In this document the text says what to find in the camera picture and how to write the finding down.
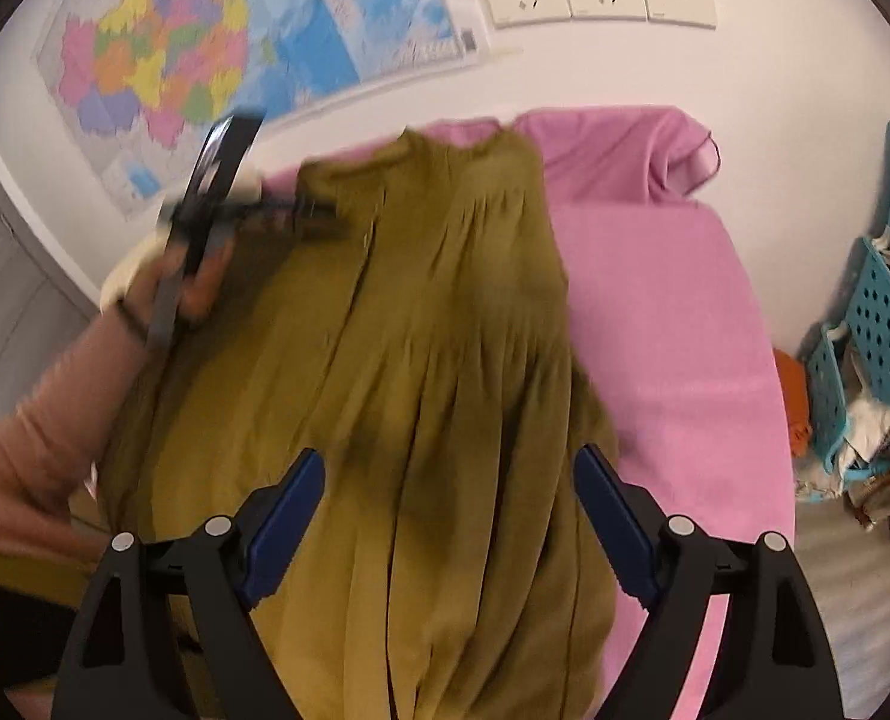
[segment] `blue gripper pad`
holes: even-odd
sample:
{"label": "blue gripper pad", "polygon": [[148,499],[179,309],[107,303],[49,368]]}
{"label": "blue gripper pad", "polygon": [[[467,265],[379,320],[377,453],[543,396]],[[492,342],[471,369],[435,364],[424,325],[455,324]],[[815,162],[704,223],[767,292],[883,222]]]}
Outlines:
{"label": "blue gripper pad", "polygon": [[[626,485],[590,446],[578,451],[575,490],[626,595],[651,608],[661,594],[653,536],[664,514],[648,490]],[[645,530],[652,528],[655,533]]]}
{"label": "blue gripper pad", "polygon": [[288,475],[285,493],[261,524],[248,549],[247,575],[237,588],[247,608],[255,608],[282,584],[285,571],[325,493],[325,461],[317,452],[309,452],[296,461]]}

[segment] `map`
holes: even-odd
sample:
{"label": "map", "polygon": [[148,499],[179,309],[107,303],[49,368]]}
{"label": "map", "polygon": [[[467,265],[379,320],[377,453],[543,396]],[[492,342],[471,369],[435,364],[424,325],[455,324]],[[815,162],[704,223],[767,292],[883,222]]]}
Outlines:
{"label": "map", "polygon": [[474,50],[446,0],[61,0],[37,64],[129,217],[233,108],[269,121]]}

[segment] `gray floor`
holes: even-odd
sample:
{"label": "gray floor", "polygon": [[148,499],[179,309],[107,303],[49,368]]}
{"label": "gray floor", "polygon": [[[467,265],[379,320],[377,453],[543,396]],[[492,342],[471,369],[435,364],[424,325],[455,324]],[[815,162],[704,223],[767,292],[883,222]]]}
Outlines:
{"label": "gray floor", "polygon": [[841,503],[797,509],[795,552],[821,611],[845,717],[864,720],[890,690],[890,539],[864,533]]}

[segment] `olive green dress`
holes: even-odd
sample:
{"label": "olive green dress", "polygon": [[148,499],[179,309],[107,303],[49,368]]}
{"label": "olive green dress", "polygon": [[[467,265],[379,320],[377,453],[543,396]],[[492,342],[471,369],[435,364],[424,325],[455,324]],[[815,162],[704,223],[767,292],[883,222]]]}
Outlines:
{"label": "olive green dress", "polygon": [[325,497],[253,613],[305,720],[583,717],[615,589],[571,459],[615,441],[569,342],[538,154],[407,131],[299,186],[343,227],[242,235],[213,317],[122,413],[110,523],[187,535],[314,447]]}

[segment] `person's arm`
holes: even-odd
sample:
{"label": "person's arm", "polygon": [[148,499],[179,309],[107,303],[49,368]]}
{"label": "person's arm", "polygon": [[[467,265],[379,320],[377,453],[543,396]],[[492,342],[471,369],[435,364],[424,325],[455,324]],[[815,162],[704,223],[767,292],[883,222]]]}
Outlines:
{"label": "person's arm", "polygon": [[[181,313],[204,319],[231,259],[231,247],[187,281]],[[159,280],[175,271],[170,251],[136,275],[125,298],[148,326]],[[0,424],[0,551],[101,555],[103,540],[68,528],[68,498],[101,456],[118,410],[146,362],[141,338],[117,308],[95,319],[46,373],[35,393]],[[26,549],[17,548],[23,544]]]}
{"label": "person's arm", "polygon": [[95,319],[0,423],[0,491],[67,517],[145,360],[117,309]]}

